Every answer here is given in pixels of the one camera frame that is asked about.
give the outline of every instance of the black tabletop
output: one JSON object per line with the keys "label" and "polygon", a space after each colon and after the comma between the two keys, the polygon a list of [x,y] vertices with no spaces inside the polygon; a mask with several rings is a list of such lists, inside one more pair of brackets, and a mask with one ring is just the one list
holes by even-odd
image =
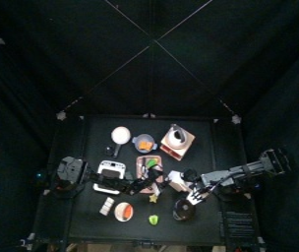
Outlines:
{"label": "black tabletop", "polygon": [[[169,157],[160,148],[148,154],[161,157],[163,168],[167,174],[171,170],[183,171],[185,168],[192,168],[197,174],[201,174],[216,169],[228,169],[244,162],[239,128],[229,120],[144,119],[101,116],[85,117],[81,122],[68,122],[60,126],[62,130],[54,139],[52,160],[57,163],[57,160],[66,156],[84,157],[93,170],[98,169],[102,160],[113,160],[125,164],[125,170],[134,178],[136,158],[143,156],[143,154],[136,151],[129,140],[121,146],[117,158],[105,156],[105,147],[113,146],[112,130],[117,126],[124,126],[128,128],[132,137],[140,134],[149,134],[160,147],[161,139],[173,123],[191,132],[195,139],[180,161]],[[195,216],[191,220],[177,221],[173,219],[173,205],[185,194],[168,186],[159,196],[157,203],[149,202],[148,196],[148,194],[128,196],[97,192],[93,190],[92,182],[88,182],[84,190],[72,200],[68,208],[70,214],[66,216],[60,209],[58,212],[62,214],[58,215],[53,212],[53,218],[56,219],[56,216],[61,216],[68,220],[66,235],[73,242],[223,244],[220,237],[220,209],[216,197],[209,197],[204,203],[196,205]],[[110,213],[108,216],[104,216],[100,214],[100,209],[106,197],[113,198],[114,203]],[[113,216],[113,208],[120,202],[126,202],[133,207],[132,219],[125,222],[116,220]],[[157,225],[149,224],[148,217],[151,215],[159,216]],[[37,227],[40,237],[49,236],[44,231],[45,229],[52,229],[52,225],[44,221],[44,224],[40,224]],[[58,234],[53,236],[64,234],[64,225],[57,230]]]}

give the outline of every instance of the black curtain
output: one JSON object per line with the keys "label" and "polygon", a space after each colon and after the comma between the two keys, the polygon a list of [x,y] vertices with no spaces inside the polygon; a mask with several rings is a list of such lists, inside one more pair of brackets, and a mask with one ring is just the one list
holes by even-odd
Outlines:
{"label": "black curtain", "polygon": [[0,46],[0,251],[15,251],[37,209],[34,175],[45,168],[56,117]]}
{"label": "black curtain", "polygon": [[292,170],[266,178],[258,194],[262,235],[270,251],[299,251],[299,59],[244,117],[250,159],[283,148]]}

